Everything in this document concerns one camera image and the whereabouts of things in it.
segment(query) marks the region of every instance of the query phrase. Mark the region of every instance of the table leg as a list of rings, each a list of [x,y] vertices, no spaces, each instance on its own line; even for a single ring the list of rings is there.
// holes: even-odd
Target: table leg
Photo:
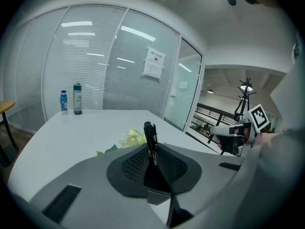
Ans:
[[[14,162],[14,160],[16,159],[17,154],[18,154],[18,147],[10,132],[9,123],[8,123],[5,113],[2,113],[2,117],[3,117],[5,129],[9,135],[10,141],[12,143],[12,145],[9,145],[9,146],[5,147],[4,149],[2,149],[2,147],[0,146],[0,164],[3,167],[7,167],[12,162]]]
[[[18,147],[17,147],[17,145],[15,143],[15,140],[14,140],[14,138],[13,138],[11,132],[10,132],[9,123],[8,123],[7,118],[6,118],[5,112],[2,113],[2,117],[3,117],[3,122],[4,122],[4,125],[5,125],[5,129],[6,129],[7,133],[8,133],[8,135],[9,135],[10,141],[13,144],[14,148],[16,148],[17,151],[18,151]]]

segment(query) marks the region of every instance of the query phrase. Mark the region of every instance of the black mesh holder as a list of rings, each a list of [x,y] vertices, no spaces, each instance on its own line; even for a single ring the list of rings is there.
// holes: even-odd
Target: black mesh holder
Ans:
[[[174,155],[158,147],[158,167],[168,184],[182,177],[187,171],[187,164]]]
[[[174,194],[191,190],[202,173],[196,161],[163,144],[157,145],[157,164]],[[148,187],[144,186],[144,178],[148,165],[148,146],[143,144],[112,161],[107,168],[107,178],[122,195],[146,198]]]
[[[127,178],[143,185],[148,165],[148,149],[144,148],[142,151],[125,160],[122,163],[122,170]]]
[[[201,177],[201,166],[163,144],[157,146],[158,167],[172,188],[173,194],[184,193],[193,188]]]

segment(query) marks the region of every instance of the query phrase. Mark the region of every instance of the wooden table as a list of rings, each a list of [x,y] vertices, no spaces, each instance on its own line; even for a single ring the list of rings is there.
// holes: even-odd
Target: wooden table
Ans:
[[[0,114],[2,114],[5,129],[9,135],[12,144],[5,147],[4,149],[2,149],[2,147],[0,146],[0,163],[3,167],[9,166],[15,160],[18,154],[18,147],[10,132],[9,123],[5,115],[5,111],[9,110],[14,105],[15,105],[14,101],[0,101]]]

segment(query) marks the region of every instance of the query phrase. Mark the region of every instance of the water bottle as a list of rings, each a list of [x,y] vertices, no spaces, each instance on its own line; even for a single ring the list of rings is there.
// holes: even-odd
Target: water bottle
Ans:
[[[81,84],[73,85],[73,109],[76,115],[80,115],[81,111]]]
[[[66,91],[63,90],[63,91],[61,91],[61,98],[60,98],[62,115],[68,114],[67,101],[68,101],[67,93],[66,93]]]

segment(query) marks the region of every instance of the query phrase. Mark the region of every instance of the paper sign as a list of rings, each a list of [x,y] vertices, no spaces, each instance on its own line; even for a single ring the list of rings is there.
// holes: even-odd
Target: paper sign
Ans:
[[[186,89],[187,88],[187,82],[179,82],[179,88]]]
[[[146,60],[157,63],[159,65],[164,65],[165,53],[159,52],[151,47],[148,47]]]
[[[162,70],[163,70],[163,66],[145,60],[143,75],[151,76],[160,80]]]

